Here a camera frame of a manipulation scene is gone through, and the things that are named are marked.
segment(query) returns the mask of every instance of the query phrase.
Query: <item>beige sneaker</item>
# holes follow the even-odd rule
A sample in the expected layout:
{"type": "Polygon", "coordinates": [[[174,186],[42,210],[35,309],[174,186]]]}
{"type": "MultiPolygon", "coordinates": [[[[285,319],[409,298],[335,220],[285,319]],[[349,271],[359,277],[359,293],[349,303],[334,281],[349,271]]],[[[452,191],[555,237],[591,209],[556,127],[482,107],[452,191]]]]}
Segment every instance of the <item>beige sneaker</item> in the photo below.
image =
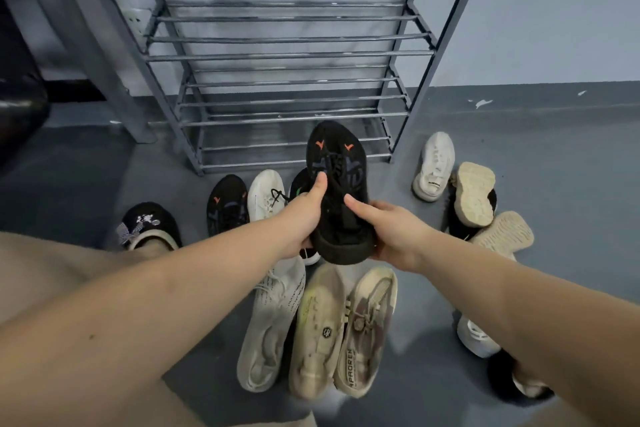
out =
{"type": "Polygon", "coordinates": [[[397,294],[396,274],[388,267],[371,269],[351,294],[349,322],[333,382],[352,397],[365,395],[378,374],[397,294]]]}
{"type": "Polygon", "coordinates": [[[493,220],[493,208],[487,196],[495,185],[495,174],[488,167],[463,162],[456,175],[454,207],[460,221],[468,227],[487,227],[493,220]]]}
{"type": "Polygon", "coordinates": [[[289,390],[293,395],[316,399],[331,382],[347,321],[347,306],[338,267],[324,264],[311,277],[298,308],[289,368],[289,390]]]}
{"type": "Polygon", "coordinates": [[[515,252],[533,245],[533,231],[515,211],[505,211],[495,217],[491,226],[471,238],[471,243],[515,260],[515,252]]]}

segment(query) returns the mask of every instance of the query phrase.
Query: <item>black shoe with orange marks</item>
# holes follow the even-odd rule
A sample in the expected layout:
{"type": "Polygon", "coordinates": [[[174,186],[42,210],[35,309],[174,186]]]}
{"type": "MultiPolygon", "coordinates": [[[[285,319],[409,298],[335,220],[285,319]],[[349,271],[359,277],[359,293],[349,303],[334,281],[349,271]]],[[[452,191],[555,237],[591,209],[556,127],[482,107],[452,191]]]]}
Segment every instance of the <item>black shoe with orange marks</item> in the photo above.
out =
{"type": "Polygon", "coordinates": [[[320,223],[311,242],[332,264],[351,265],[369,258],[376,244],[373,227],[344,204],[344,195],[369,202],[367,155],[362,144],[345,127],[324,121],[311,132],[307,144],[307,169],[312,182],[326,172],[328,187],[322,201],[320,223]]]}
{"type": "Polygon", "coordinates": [[[223,177],[211,191],[207,203],[209,236],[228,232],[249,223],[246,186],[235,174],[223,177]]]}

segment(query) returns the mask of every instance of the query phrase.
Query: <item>person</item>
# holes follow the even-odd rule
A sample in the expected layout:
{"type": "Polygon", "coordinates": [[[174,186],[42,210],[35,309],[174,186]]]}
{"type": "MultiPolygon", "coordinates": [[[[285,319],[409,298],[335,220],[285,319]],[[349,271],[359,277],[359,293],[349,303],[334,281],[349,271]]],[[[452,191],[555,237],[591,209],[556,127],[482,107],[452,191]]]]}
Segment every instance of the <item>person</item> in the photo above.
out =
{"type": "MultiPolygon", "coordinates": [[[[326,186],[321,172],[275,217],[170,253],[154,240],[116,254],[0,234],[0,425],[202,425],[161,375],[274,263],[309,246],[326,186]]],[[[427,277],[587,417],[638,424],[640,307],[443,234],[399,206],[344,202],[376,229],[373,259],[427,277]]]]}

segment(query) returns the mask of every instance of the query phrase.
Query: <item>hand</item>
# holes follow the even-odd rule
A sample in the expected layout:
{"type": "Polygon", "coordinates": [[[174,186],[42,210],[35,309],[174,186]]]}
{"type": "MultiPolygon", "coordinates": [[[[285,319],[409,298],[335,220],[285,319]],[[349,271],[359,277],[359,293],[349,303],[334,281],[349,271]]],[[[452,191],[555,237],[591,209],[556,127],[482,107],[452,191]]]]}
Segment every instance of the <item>hand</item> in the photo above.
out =
{"type": "Polygon", "coordinates": [[[410,211],[384,201],[364,204],[347,194],[344,204],[376,229],[378,244],[372,259],[387,262],[400,270],[419,271],[420,248],[432,228],[410,211]]]}
{"type": "Polygon", "coordinates": [[[285,249],[283,258],[295,257],[303,248],[311,248],[309,235],[320,221],[320,203],[326,192],[324,172],[318,172],[311,191],[304,192],[285,206],[272,220],[279,220],[283,230],[285,249]]]}

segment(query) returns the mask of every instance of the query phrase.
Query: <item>shoe rack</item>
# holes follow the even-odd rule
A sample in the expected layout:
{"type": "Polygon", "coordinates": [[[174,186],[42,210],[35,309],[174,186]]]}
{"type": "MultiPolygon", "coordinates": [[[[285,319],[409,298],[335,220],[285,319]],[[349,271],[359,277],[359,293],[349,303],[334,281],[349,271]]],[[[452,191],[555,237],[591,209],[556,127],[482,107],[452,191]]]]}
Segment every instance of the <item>shoe rack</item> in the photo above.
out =
{"type": "Polygon", "coordinates": [[[100,1],[127,43],[189,162],[203,175],[221,169],[303,164],[307,137],[322,119],[338,120],[353,131],[363,142],[367,158],[390,162],[403,142],[404,129],[425,100],[468,0],[455,0],[439,37],[430,31],[414,0],[395,3],[155,0],[148,25],[142,36],[137,37],[114,0],[100,1]],[[379,21],[392,23],[396,30],[383,35],[197,36],[201,32],[197,27],[203,25],[327,23],[343,28],[350,23],[379,21]],[[407,32],[408,23],[415,25],[417,31],[407,32]],[[411,39],[424,40],[425,49],[402,49],[402,42],[411,39]],[[354,51],[334,49],[349,48],[356,42],[368,43],[371,49],[360,50],[362,45],[354,51]],[[298,43],[306,48],[328,45],[332,49],[278,52],[279,44],[298,43]],[[170,44],[175,54],[151,55],[154,44],[170,44]],[[213,49],[193,53],[192,44],[206,44],[206,48],[213,49]],[[275,49],[243,50],[252,44],[275,49]],[[238,50],[215,50],[230,46],[238,50]],[[428,59],[420,85],[411,94],[396,69],[396,58],[406,56],[428,59]],[[177,97],[164,92],[154,72],[154,65],[161,62],[181,68],[177,97]],[[375,88],[362,89],[363,83],[375,88]],[[313,88],[337,85],[346,90],[297,91],[296,87],[301,85],[313,88]],[[291,91],[256,91],[258,87],[284,87],[291,91]],[[208,93],[205,89],[216,92],[208,93]]]}

